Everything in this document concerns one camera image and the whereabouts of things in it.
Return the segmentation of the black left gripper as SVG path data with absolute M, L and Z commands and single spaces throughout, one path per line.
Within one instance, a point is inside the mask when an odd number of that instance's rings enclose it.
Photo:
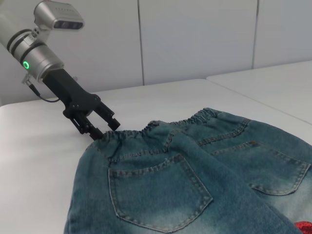
M 115 113 L 97 95 L 85 91 L 64 69 L 48 71 L 43 83 L 63 102 L 64 116 L 70 118 L 82 135 L 89 134 L 92 140 L 103 137 L 103 133 L 86 117 L 92 111 L 105 120 L 111 130 L 120 126 L 114 118 Z

